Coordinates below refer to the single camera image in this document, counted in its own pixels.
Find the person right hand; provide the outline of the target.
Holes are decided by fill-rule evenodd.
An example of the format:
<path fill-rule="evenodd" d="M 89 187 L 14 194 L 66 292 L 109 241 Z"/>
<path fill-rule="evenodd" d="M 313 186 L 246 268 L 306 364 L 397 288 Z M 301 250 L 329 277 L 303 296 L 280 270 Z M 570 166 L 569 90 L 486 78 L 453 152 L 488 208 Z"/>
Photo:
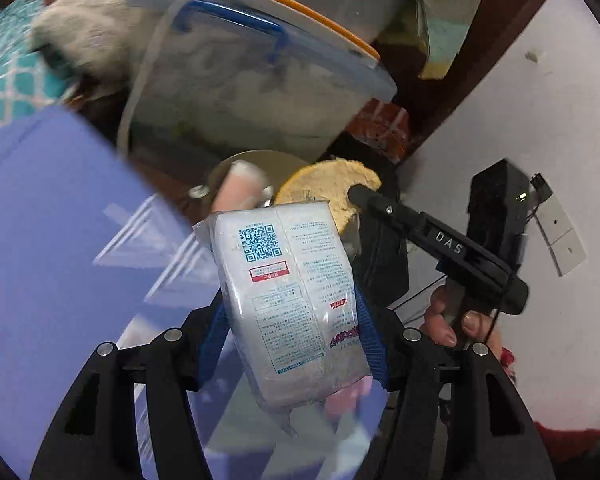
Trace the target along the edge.
<path fill-rule="evenodd" d="M 458 335 L 463 333 L 467 339 L 482 341 L 495 359 L 502 358 L 502 335 L 494 318 L 474 310 L 457 315 L 452 324 L 445 317 L 445 311 L 451 304 L 452 295 L 445 285 L 437 287 L 430 296 L 430 305 L 424 314 L 420 331 L 436 344 L 453 348 L 458 344 Z"/>

